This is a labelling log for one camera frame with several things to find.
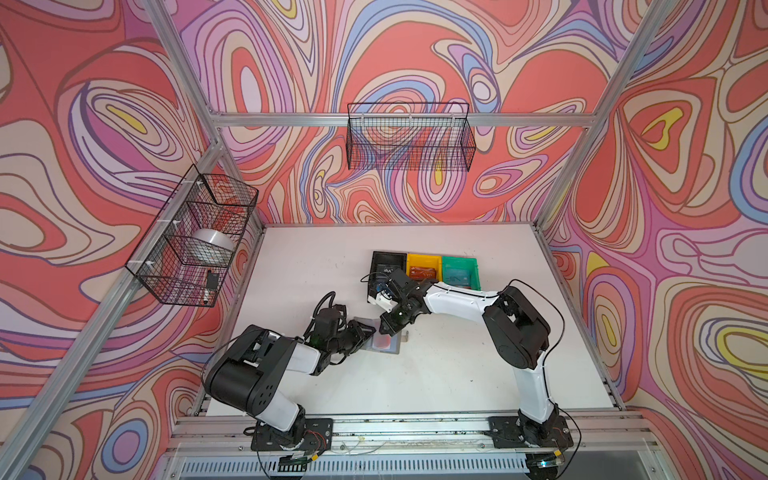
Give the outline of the pink white circle card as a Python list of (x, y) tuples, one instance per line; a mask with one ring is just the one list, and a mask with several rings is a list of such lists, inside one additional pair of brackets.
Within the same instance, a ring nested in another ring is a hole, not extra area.
[(379, 353), (398, 354), (401, 344), (401, 333), (395, 335), (375, 333), (371, 339), (371, 349)]

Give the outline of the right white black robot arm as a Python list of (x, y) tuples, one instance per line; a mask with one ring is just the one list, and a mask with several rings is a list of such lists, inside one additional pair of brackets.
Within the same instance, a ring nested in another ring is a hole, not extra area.
[(545, 374), (551, 327), (517, 287), (509, 284), (499, 291), (478, 291), (434, 279), (417, 281), (396, 269), (369, 300), (383, 309), (379, 332), (390, 336), (428, 314), (484, 325), (498, 355), (516, 369), (522, 419), (549, 428), (557, 418)]

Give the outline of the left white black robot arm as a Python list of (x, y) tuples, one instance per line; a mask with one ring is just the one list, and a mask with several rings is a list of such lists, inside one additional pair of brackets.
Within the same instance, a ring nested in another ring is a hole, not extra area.
[(303, 431), (305, 410), (279, 391), (287, 372), (318, 376), (359, 351), (376, 329), (341, 304), (317, 307), (300, 337), (248, 326), (204, 377), (205, 392), (280, 433)]

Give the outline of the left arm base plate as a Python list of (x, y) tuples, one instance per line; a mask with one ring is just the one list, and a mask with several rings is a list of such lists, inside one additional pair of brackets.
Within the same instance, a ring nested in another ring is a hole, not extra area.
[(322, 453), (332, 446), (334, 421), (330, 417), (299, 419), (282, 432), (258, 421), (243, 433), (251, 438), (253, 451)]

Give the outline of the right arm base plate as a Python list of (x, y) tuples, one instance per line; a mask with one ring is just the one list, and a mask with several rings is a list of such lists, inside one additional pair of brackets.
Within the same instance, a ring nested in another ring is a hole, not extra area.
[(488, 430), (497, 449), (549, 449), (567, 450), (574, 446), (565, 418), (555, 414), (543, 424), (525, 416), (492, 416), (488, 418)]

